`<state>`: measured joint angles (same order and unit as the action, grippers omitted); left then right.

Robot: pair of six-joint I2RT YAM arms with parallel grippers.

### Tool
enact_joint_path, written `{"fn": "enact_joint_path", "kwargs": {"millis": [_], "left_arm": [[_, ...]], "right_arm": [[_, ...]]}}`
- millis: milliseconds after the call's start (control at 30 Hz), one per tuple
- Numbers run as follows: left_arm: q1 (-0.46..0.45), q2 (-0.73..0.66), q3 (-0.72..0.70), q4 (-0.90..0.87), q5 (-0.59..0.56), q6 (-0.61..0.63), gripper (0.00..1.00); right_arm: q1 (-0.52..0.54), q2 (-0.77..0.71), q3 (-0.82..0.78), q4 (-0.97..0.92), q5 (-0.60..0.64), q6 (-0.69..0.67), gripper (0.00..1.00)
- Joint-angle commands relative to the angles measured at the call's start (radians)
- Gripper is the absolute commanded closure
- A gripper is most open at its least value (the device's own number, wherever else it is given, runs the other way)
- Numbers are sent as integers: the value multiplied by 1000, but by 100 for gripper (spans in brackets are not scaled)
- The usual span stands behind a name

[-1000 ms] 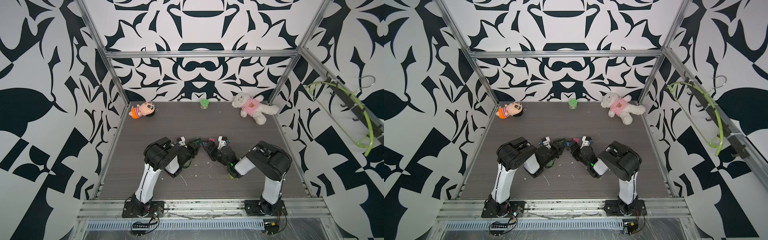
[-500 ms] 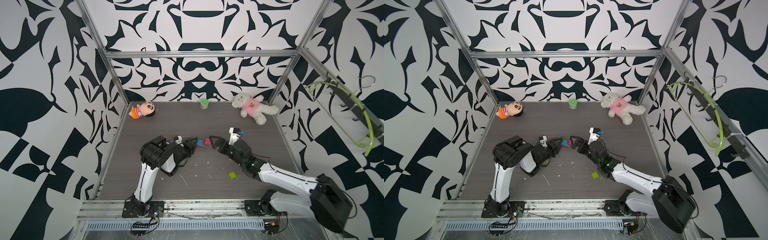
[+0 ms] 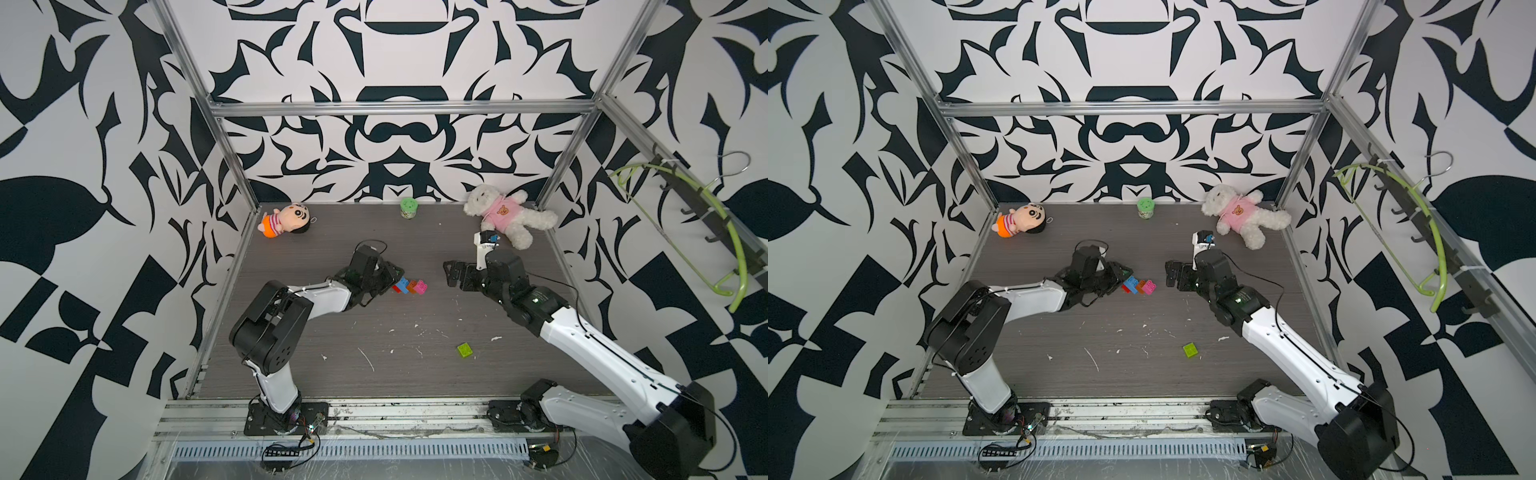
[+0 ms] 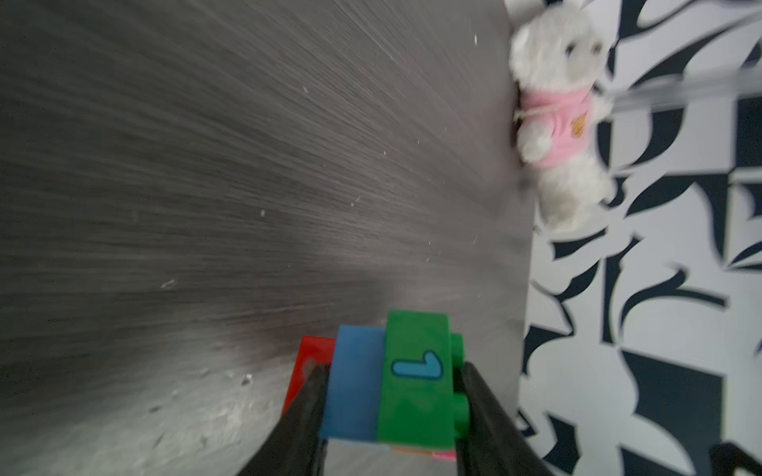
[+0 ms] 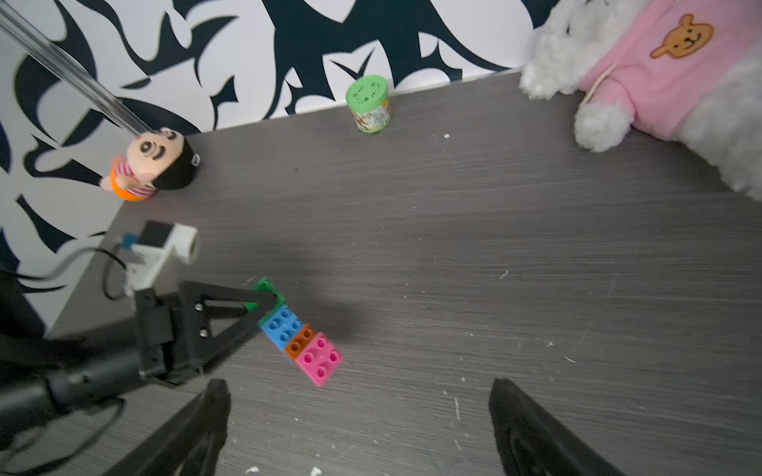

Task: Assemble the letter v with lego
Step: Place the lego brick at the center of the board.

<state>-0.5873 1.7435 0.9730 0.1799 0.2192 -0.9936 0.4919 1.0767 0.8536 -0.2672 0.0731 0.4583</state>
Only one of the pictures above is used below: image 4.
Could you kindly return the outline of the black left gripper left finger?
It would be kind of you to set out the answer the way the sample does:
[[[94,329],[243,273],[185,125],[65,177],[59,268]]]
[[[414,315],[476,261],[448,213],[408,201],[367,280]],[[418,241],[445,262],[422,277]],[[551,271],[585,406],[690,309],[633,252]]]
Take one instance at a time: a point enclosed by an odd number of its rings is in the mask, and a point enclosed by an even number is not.
[[[315,367],[286,414],[256,454],[237,472],[238,476],[323,475],[327,440],[319,431],[328,384],[329,366]]]

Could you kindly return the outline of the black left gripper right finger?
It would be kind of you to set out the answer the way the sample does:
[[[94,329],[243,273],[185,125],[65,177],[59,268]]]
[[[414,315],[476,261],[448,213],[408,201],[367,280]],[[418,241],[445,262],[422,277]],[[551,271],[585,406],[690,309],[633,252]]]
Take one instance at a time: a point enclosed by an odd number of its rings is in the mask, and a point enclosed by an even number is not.
[[[456,442],[458,475],[552,476],[477,368],[466,362],[458,376],[470,403],[470,432]]]

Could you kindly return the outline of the pink lego brick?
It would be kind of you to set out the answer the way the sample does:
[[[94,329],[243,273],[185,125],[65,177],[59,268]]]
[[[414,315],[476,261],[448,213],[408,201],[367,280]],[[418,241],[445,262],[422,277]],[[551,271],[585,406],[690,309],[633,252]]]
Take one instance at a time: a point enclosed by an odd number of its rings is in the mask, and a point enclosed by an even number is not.
[[[442,459],[442,460],[448,460],[448,461],[456,461],[458,459],[458,456],[456,455],[456,452],[454,450],[452,450],[452,451],[435,451],[433,453],[433,456],[436,459]]]

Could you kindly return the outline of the blue long lego brick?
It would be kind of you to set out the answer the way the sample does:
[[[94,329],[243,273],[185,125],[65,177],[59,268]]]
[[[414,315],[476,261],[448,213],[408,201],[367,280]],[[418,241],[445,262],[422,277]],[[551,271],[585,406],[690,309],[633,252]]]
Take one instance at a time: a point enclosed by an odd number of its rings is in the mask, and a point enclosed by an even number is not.
[[[384,353],[383,328],[339,327],[319,431],[321,438],[377,440]]]

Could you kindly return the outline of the green lego brick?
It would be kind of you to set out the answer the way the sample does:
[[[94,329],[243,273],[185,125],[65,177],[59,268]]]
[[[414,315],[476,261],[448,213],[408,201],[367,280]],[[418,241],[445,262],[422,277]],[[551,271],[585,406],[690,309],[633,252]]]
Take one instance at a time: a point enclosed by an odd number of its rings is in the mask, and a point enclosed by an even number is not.
[[[385,330],[376,438],[434,452],[456,449],[470,432],[470,403],[456,392],[464,337],[442,313],[390,311]]]

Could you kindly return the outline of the red lego brick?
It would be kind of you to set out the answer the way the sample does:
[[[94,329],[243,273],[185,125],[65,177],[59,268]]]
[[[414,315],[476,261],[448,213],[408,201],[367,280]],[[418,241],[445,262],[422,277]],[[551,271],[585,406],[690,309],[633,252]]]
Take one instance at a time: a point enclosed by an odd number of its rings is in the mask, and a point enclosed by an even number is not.
[[[316,336],[302,338],[283,404],[282,415],[288,412],[293,400],[301,392],[313,370],[318,366],[331,366],[336,344],[337,341],[334,338]]]

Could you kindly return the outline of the orange lego brick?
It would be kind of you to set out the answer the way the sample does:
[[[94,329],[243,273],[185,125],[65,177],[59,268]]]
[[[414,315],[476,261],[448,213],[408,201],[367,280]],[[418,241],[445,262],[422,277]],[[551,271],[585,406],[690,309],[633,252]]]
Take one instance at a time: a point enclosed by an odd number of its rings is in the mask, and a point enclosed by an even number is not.
[[[422,450],[422,449],[406,448],[406,447],[393,447],[392,450],[395,452],[403,453],[403,454],[416,455],[416,456],[422,456],[422,457],[436,456],[436,452],[430,451],[430,450]]]

